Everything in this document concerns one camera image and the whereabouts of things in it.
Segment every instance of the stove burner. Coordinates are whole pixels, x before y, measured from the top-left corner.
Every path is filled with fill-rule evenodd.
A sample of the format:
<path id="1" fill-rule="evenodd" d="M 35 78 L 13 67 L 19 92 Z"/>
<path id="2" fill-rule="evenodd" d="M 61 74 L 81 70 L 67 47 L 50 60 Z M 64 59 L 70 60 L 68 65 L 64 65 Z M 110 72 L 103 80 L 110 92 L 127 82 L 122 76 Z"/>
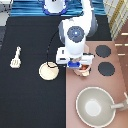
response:
<path id="1" fill-rule="evenodd" d="M 101 62 L 98 66 L 98 70 L 103 76 L 112 76 L 115 72 L 114 66 L 109 62 Z"/>
<path id="2" fill-rule="evenodd" d="M 102 58 L 105 58 L 111 54 L 111 49 L 106 45 L 99 45 L 96 48 L 96 54 Z"/>

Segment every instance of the bowl rim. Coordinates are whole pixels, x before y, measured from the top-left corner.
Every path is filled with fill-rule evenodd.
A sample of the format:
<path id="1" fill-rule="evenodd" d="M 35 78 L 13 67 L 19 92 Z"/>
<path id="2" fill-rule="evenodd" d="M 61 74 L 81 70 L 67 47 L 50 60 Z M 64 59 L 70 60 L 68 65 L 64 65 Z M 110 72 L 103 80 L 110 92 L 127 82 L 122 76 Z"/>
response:
<path id="1" fill-rule="evenodd" d="M 89 89 L 98 89 L 98 90 L 101 90 L 101 91 L 105 92 L 105 93 L 110 97 L 112 103 L 114 104 L 113 98 L 112 98 L 111 95 L 110 95 L 107 91 L 105 91 L 104 89 L 102 89 L 102 88 L 100 88 L 100 87 L 87 87 L 87 88 L 83 89 L 83 90 L 78 94 L 78 96 L 77 96 L 77 99 L 76 99 L 76 111 L 77 111 L 77 114 L 78 114 L 79 118 L 80 118 L 85 124 L 87 124 L 87 125 L 90 126 L 90 127 L 94 127 L 94 128 L 97 128 L 97 127 L 98 127 L 98 128 L 106 127 L 106 126 L 108 126 L 109 124 L 111 124 L 111 122 L 114 120 L 115 114 L 116 114 L 116 109 L 113 110 L 113 116 L 112 116 L 112 118 L 110 119 L 110 121 L 108 121 L 106 124 L 101 125 L 101 126 L 96 126 L 96 125 L 91 125 L 91 124 L 89 124 L 88 122 L 86 122 L 86 121 L 82 118 L 82 116 L 81 116 L 80 113 L 79 113 L 79 110 L 78 110 L 78 100 L 79 100 L 81 94 L 83 94 L 86 90 L 89 90 Z"/>

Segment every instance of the black circle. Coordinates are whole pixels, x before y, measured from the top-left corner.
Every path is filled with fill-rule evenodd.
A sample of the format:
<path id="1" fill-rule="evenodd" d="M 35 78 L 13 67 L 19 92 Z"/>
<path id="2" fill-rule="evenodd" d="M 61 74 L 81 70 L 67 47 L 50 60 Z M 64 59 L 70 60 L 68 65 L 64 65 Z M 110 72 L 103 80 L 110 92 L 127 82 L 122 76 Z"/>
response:
<path id="1" fill-rule="evenodd" d="M 72 26 L 67 32 L 68 38 L 75 43 L 79 43 L 84 38 L 84 30 L 79 26 Z"/>
<path id="2" fill-rule="evenodd" d="M 103 76 L 112 76 L 115 72 L 114 66 L 109 62 L 101 62 L 98 66 L 98 70 Z"/>
<path id="3" fill-rule="evenodd" d="M 105 58 L 111 54 L 111 49 L 106 45 L 99 45 L 96 47 L 96 54 L 102 58 Z"/>

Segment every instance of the white bowl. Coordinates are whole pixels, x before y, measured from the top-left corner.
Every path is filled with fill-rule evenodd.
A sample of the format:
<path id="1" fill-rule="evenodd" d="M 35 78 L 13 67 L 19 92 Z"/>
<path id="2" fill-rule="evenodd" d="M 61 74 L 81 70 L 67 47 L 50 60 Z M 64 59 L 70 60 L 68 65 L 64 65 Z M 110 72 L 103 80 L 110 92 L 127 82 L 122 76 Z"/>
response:
<path id="1" fill-rule="evenodd" d="M 113 98 L 99 87 L 82 90 L 76 100 L 76 110 L 80 119 L 91 127 L 106 127 L 114 119 L 116 109 L 111 109 Z"/>

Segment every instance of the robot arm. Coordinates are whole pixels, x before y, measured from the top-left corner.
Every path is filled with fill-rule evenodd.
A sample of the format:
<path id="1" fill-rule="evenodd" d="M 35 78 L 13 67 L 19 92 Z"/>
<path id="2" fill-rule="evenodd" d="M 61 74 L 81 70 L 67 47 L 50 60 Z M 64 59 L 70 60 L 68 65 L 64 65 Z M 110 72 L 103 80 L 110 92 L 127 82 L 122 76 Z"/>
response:
<path id="1" fill-rule="evenodd" d="M 59 36 L 65 47 L 58 48 L 57 64 L 67 64 L 69 68 L 81 68 L 92 64 L 94 55 L 84 55 L 86 37 L 92 36 L 97 30 L 97 21 L 90 0 L 81 0 L 83 16 L 62 20 L 59 24 Z"/>

